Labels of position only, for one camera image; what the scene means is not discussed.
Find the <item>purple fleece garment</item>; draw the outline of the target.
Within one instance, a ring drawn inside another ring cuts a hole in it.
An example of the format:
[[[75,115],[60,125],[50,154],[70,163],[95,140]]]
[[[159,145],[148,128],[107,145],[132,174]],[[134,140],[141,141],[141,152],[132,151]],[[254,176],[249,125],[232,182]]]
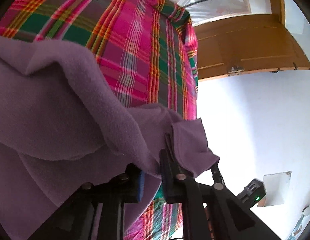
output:
[[[29,238],[82,184],[132,163],[146,176],[141,202],[125,210],[128,229],[160,187],[166,139],[195,177],[218,163],[199,119],[158,103],[124,107],[87,48],[0,36],[0,223],[12,239]]]

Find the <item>white wall switch plate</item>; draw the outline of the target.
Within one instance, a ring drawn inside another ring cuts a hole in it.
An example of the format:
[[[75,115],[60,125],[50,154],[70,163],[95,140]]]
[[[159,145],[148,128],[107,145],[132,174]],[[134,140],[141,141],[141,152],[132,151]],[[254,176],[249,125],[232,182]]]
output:
[[[291,181],[291,171],[266,174],[263,177],[265,196],[257,207],[267,207],[284,204]]]

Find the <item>wooden door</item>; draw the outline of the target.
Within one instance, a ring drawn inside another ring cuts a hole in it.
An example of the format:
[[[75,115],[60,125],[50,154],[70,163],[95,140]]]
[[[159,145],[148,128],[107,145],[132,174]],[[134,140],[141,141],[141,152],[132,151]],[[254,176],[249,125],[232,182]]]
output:
[[[195,27],[201,80],[259,72],[310,70],[291,33],[272,14],[244,15]],[[228,74],[232,66],[244,72]]]

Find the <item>pink green plaid bedsheet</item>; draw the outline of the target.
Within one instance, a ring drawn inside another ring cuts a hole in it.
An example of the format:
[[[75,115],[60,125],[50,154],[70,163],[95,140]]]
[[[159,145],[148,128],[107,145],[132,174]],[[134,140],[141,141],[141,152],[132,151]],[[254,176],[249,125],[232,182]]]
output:
[[[125,107],[160,103],[194,119],[197,40],[190,15],[168,0],[15,0],[0,19],[0,35],[36,42],[58,39],[85,46]],[[0,80],[0,113],[30,113],[31,98]],[[27,239],[52,202],[18,153],[0,143],[0,223],[12,239]],[[168,239],[182,224],[180,204],[165,204],[162,188],[126,239]]]

